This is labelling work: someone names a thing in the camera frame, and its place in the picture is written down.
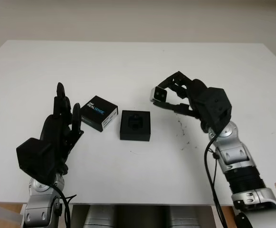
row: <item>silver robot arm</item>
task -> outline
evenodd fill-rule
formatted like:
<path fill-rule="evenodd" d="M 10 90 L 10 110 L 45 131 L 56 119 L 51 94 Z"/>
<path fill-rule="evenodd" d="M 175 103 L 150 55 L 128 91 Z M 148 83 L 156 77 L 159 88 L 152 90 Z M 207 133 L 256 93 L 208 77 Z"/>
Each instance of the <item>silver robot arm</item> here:
<path fill-rule="evenodd" d="M 61 191 L 64 179 L 56 175 L 54 185 Z M 29 182 L 30 197 L 21 224 L 22 228 L 57 228 L 58 219 L 62 214 L 59 194 L 51 187 L 39 183 L 32 178 Z"/>
<path fill-rule="evenodd" d="M 188 98 L 190 104 L 166 102 L 166 88 L 176 92 L 181 99 Z M 218 158 L 229 182 L 234 206 L 240 211 L 235 218 L 237 227 L 276 228 L 276 198 L 272 190 L 266 188 L 251 154 L 239 140 L 238 129 L 230 121 L 232 105 L 225 91 L 207 87 L 198 79 L 190 80 L 178 71 L 151 91 L 150 101 L 157 107 L 200 120 L 201 129 L 210 138 L 207 149 L 211 143 L 216 147 L 215 158 Z M 222 225 L 227 227 L 207 166 L 206 170 L 219 218 Z"/>
<path fill-rule="evenodd" d="M 209 138 L 215 133 L 210 129 Z M 276 198 L 263 180 L 245 144 L 238 137 L 238 128 L 231 121 L 214 141 L 215 153 L 233 193 L 232 200 L 240 213 L 238 228 L 276 228 Z"/>
<path fill-rule="evenodd" d="M 71 113 L 64 86 L 58 83 L 53 114 L 45 120 L 40 139 L 30 138 L 16 149 L 19 168 L 32 178 L 23 228 L 57 228 L 62 213 L 60 197 L 65 205 L 66 227 L 70 227 L 69 206 L 62 192 L 63 175 L 68 173 L 68 155 L 84 133 L 80 109 L 76 103 Z"/>

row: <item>small black box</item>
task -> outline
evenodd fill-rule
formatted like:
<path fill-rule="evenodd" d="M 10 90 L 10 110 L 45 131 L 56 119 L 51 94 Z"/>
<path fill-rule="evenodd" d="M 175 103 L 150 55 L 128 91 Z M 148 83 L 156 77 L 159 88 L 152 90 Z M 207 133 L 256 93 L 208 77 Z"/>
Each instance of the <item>small black box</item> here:
<path fill-rule="evenodd" d="M 151 113 L 122 111 L 120 139 L 149 141 L 151 137 Z"/>
<path fill-rule="evenodd" d="M 118 106 L 98 96 L 81 108 L 82 121 L 102 132 L 118 115 Z"/>

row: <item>black cable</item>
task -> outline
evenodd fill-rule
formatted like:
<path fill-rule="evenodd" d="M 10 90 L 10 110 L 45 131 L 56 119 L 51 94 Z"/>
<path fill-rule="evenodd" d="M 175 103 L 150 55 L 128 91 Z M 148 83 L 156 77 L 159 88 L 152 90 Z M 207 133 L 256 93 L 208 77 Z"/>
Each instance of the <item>black cable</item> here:
<path fill-rule="evenodd" d="M 215 162 L 215 172 L 214 172 L 214 180 L 213 180 L 213 185 L 214 186 L 215 186 L 216 172 L 217 172 L 217 159 L 216 159 L 216 162 Z"/>
<path fill-rule="evenodd" d="M 206 174 L 208 176 L 208 179 L 209 179 L 209 184 L 210 184 L 210 187 L 212 189 L 212 194 L 213 194 L 213 199 L 214 199 L 214 203 L 215 203 L 215 206 L 216 206 L 216 209 L 217 209 L 217 212 L 218 212 L 218 216 L 219 216 L 219 219 L 221 221 L 221 224 L 223 226 L 223 228 L 228 228 L 227 226 L 227 222 L 224 218 L 224 215 L 223 215 L 223 212 L 222 212 L 222 209 L 221 209 L 221 206 L 220 206 L 220 203 L 219 203 L 219 200 L 218 200 L 218 197 L 216 195 L 216 191 L 215 191 L 215 188 L 214 188 L 214 184 L 212 182 L 212 179 L 210 177 L 210 173 L 209 173 L 209 167 L 208 167 L 208 161 L 207 161 L 207 155 L 208 155 L 208 151 L 210 149 L 210 146 L 214 143 L 214 141 L 217 139 L 218 135 L 220 133 L 216 134 L 212 139 L 211 141 L 209 142 L 209 144 L 207 145 L 205 151 L 204 151 L 204 166 L 205 166 L 205 170 L 206 170 Z"/>
<path fill-rule="evenodd" d="M 69 205 L 70 201 L 71 201 L 74 197 L 76 197 L 76 195 L 68 196 L 68 197 L 65 198 L 65 199 L 69 199 L 69 200 L 67 201 L 67 204 L 68 204 L 68 205 Z M 66 217 L 66 213 L 64 213 L 64 220 L 65 220 L 65 221 L 68 221 L 68 219 L 67 219 L 67 217 Z"/>
<path fill-rule="evenodd" d="M 64 196 L 64 194 L 62 193 L 62 191 L 57 187 L 57 186 L 54 186 L 54 185 L 51 185 L 51 187 L 57 191 L 57 193 L 60 195 L 60 197 L 62 198 L 63 200 L 63 203 L 65 205 L 65 212 L 64 212 L 64 216 L 65 216 L 65 225 L 66 225 L 66 228 L 70 228 L 70 210 L 69 210 L 69 205 L 68 205 L 68 202 L 66 200 L 66 197 Z"/>

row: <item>white wall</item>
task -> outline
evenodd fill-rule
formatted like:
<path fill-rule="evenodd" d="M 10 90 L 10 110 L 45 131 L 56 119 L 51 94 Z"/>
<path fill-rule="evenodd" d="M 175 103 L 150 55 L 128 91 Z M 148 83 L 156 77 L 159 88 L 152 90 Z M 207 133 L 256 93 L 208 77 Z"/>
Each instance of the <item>white wall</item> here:
<path fill-rule="evenodd" d="M 264 43 L 276 0 L 0 0 L 7 39 Z"/>

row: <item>white table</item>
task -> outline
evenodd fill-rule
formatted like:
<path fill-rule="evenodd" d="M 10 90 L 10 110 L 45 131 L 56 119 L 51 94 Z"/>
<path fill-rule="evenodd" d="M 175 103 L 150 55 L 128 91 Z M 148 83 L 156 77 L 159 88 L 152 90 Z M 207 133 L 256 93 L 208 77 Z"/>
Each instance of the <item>white table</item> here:
<path fill-rule="evenodd" d="M 200 122 L 149 102 L 150 90 L 178 70 L 225 89 L 240 139 L 276 195 L 276 57 L 264 45 L 8 41 L 0 48 L 0 202 L 27 202 L 30 177 L 16 147 L 39 138 L 62 82 L 72 105 L 98 95 L 119 106 L 102 133 L 82 123 L 65 176 L 73 203 L 213 204 Z M 183 102 L 171 91 L 168 101 Z M 151 112 L 150 142 L 119 140 L 122 110 Z M 215 186 L 220 203 L 232 205 L 220 168 Z"/>

